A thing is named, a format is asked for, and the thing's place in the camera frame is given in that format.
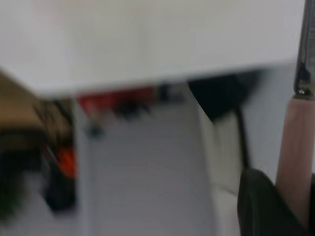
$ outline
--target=red object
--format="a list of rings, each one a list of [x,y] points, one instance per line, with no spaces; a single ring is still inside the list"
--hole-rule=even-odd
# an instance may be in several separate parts
[[[98,93],[78,98],[79,104],[85,112],[106,111],[117,108],[128,101],[154,101],[154,88],[144,87],[108,93]]]
[[[68,178],[76,177],[76,167],[74,159],[74,147],[61,147],[58,149],[58,166]]]

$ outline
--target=white tabletop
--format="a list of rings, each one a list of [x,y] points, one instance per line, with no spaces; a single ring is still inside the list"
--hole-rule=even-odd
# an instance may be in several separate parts
[[[0,67],[51,97],[292,60],[301,0],[2,0]]]

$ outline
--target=white cabinet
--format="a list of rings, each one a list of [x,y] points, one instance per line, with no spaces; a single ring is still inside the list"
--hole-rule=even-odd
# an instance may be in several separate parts
[[[194,99],[115,120],[96,140],[76,117],[85,235],[218,235]]]
[[[303,1],[2,0],[0,66],[49,97],[296,57]]]

